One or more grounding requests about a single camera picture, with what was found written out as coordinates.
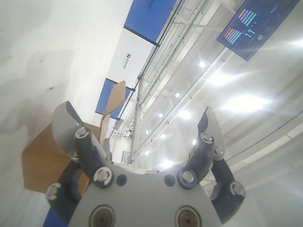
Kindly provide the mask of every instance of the display screen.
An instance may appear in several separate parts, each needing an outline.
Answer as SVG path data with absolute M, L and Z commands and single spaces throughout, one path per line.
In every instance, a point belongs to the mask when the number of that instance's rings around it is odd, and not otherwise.
M 246 0 L 217 41 L 249 61 L 299 1 Z

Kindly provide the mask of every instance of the white banner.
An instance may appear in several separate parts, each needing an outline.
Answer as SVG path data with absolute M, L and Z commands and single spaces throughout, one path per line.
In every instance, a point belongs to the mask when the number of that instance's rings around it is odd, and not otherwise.
M 106 77 L 116 82 L 124 80 L 128 87 L 133 88 L 153 46 L 125 28 L 122 29 Z

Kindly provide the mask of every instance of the metal fastener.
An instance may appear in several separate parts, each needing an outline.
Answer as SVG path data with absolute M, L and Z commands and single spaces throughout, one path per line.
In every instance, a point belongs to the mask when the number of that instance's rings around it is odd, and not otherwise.
M 223 150 L 220 147 L 215 147 L 214 153 L 217 155 L 221 155 L 221 154 L 223 154 Z
M 49 186 L 49 188 L 47 188 L 47 191 L 46 191 L 46 198 L 48 200 L 54 200 L 56 199 L 57 197 L 57 193 L 58 193 L 58 188 L 61 187 L 61 184 L 56 182 L 56 183 L 53 183 Z
M 94 174 L 94 181 L 103 182 L 105 186 L 108 185 L 108 183 L 111 181 L 111 178 L 112 171 L 106 166 L 100 167 Z
M 212 144 L 212 136 L 207 133 L 201 133 L 201 139 L 208 144 Z
M 76 133 L 75 133 L 75 137 L 77 139 L 82 139 L 82 138 L 85 138 L 87 135 L 89 135 L 89 132 L 86 131 L 86 128 L 85 127 L 81 127 L 79 128 Z
M 192 183 L 195 179 L 190 171 L 185 171 L 182 175 L 182 178 L 186 183 Z
M 238 182 L 238 181 L 234 181 L 230 184 L 230 191 L 232 193 L 232 195 L 241 195 L 243 197 L 245 197 L 246 195 L 246 191 L 244 186 Z
M 73 157 L 71 158 L 73 161 L 75 161 L 76 163 L 78 163 L 77 161 L 78 161 L 78 155 L 77 155 L 77 152 L 76 151 L 74 151 L 74 155 L 73 155 Z

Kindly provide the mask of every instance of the cardboard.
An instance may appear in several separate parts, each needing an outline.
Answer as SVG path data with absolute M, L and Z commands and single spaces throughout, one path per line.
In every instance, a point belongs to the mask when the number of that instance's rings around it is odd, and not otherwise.
M 108 129 L 108 123 L 111 116 L 111 112 L 119 108 L 121 105 L 123 105 L 125 101 L 125 90 L 126 90 L 125 81 L 121 81 L 120 83 L 112 87 L 111 94 L 109 96 L 100 124 L 99 142 L 101 146 L 103 146 L 104 139 L 106 137 L 106 132 Z
M 85 126 L 98 136 L 100 128 L 86 123 Z M 54 141 L 52 125 L 48 125 L 22 153 L 24 187 L 46 193 L 47 188 L 58 181 L 69 162 L 69 157 Z M 88 183 L 89 178 L 83 173 L 78 181 L 81 195 Z

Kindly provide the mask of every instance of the colorful bar graph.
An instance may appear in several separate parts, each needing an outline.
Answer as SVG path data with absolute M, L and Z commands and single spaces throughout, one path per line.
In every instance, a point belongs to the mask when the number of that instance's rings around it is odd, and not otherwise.
M 241 32 L 239 32 L 239 34 L 238 34 L 238 36 L 232 41 L 232 44 L 234 44 L 235 43 L 235 41 L 239 38 L 239 36 L 241 35 L 242 33 Z
M 244 23 L 247 19 L 247 17 L 251 14 L 251 10 L 246 14 L 246 16 L 244 17 L 244 19 L 242 20 L 242 22 Z
M 247 22 L 250 20 L 250 18 L 253 16 L 254 12 L 251 12 L 251 14 L 248 16 L 248 18 L 246 19 L 246 21 L 244 22 L 244 25 L 247 24 Z
M 230 34 L 231 34 L 231 32 L 233 31 L 234 29 L 232 28 L 232 30 L 225 36 L 225 38 L 227 38 Z
M 239 19 L 241 18 L 241 16 L 244 14 L 245 11 L 246 11 L 246 9 L 243 9 L 243 11 L 241 12 L 241 14 L 238 16 Z
M 247 15 L 247 13 L 248 13 L 248 10 L 247 10 L 247 11 L 245 11 L 244 15 L 242 15 L 242 17 L 240 18 L 240 20 L 243 20 L 243 19 L 244 19 L 244 17 Z
M 225 33 L 224 37 L 230 32 L 231 28 L 229 28 L 229 30 L 227 30 L 227 32 Z
M 235 34 L 238 32 L 238 30 L 235 30 L 233 31 L 233 33 L 227 38 L 228 41 L 230 41 L 234 36 Z
M 256 15 L 257 15 L 257 14 L 254 14 L 254 15 L 252 16 L 252 18 L 250 18 L 250 20 L 248 21 L 248 23 L 246 24 L 246 26 L 248 26 L 248 25 L 251 23 L 251 21 L 255 18 Z
M 238 36 L 239 31 L 237 31 L 237 33 L 235 34 L 235 36 L 229 41 L 230 43 L 232 43 L 234 41 L 234 39 L 236 39 L 236 37 Z

